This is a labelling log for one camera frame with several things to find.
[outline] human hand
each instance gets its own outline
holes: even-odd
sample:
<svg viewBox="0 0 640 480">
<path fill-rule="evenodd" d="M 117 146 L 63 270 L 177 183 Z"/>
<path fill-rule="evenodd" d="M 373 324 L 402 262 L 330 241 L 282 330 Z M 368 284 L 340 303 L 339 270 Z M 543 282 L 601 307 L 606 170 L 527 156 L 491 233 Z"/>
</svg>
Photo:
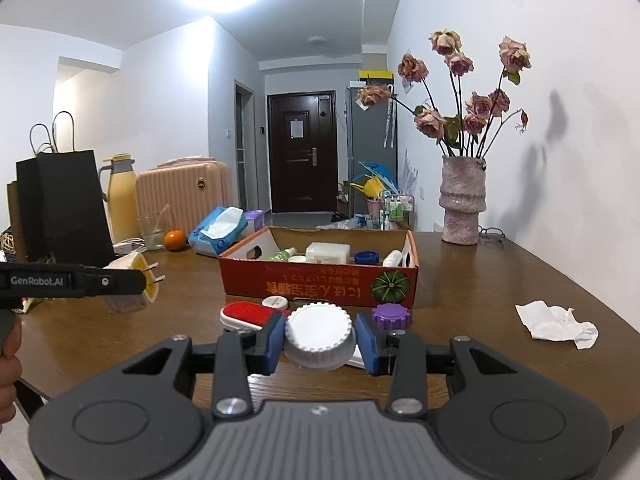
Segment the human hand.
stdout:
<svg viewBox="0 0 640 480">
<path fill-rule="evenodd" d="M 14 329 L 2 345 L 0 356 L 0 424 L 9 422 L 15 416 L 15 386 L 14 383 L 22 375 L 22 365 L 15 356 L 22 342 L 22 323 L 15 317 Z"/>
</svg>

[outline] pink suitcase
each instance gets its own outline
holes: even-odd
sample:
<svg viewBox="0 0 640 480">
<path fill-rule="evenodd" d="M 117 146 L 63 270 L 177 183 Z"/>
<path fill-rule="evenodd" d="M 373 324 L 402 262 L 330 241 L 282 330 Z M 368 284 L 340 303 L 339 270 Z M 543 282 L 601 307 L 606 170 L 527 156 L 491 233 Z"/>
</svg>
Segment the pink suitcase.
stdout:
<svg viewBox="0 0 640 480">
<path fill-rule="evenodd" d="M 213 158 L 170 160 L 140 173 L 136 181 L 138 217 L 153 215 L 169 204 L 167 227 L 187 236 L 217 206 L 234 204 L 231 169 Z"/>
</svg>

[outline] paper sign on door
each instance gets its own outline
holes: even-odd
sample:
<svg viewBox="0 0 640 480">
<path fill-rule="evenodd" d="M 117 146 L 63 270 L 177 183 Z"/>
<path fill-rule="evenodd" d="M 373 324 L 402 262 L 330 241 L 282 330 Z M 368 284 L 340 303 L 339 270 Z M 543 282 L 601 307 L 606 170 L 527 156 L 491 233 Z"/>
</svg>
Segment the paper sign on door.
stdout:
<svg viewBox="0 0 640 480">
<path fill-rule="evenodd" d="M 302 139 L 305 136 L 304 122 L 298 119 L 289 121 L 289 129 L 292 139 Z"/>
</svg>

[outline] yellow watering can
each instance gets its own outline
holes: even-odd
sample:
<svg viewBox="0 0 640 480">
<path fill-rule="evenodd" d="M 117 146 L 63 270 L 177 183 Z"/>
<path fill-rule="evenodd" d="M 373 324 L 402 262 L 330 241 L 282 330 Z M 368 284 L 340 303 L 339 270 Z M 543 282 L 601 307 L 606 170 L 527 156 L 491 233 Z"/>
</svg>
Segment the yellow watering can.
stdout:
<svg viewBox="0 0 640 480">
<path fill-rule="evenodd" d="M 382 184 L 380 179 L 376 176 L 366 175 L 366 179 L 367 182 L 364 186 L 354 184 L 353 182 L 351 185 L 358 191 L 363 192 L 369 198 L 379 198 L 380 194 L 386 189 L 384 184 Z"/>
</svg>

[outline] pumpkin illustration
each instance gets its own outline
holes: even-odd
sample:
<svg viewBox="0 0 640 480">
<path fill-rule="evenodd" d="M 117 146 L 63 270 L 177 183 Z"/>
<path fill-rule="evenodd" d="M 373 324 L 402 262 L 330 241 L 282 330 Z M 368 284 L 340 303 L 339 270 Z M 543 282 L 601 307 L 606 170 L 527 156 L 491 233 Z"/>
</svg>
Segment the pumpkin illustration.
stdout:
<svg viewBox="0 0 640 480">
<path fill-rule="evenodd" d="M 382 272 L 371 283 L 371 294 L 380 303 L 400 303 L 409 292 L 409 277 L 399 270 Z"/>
</svg>

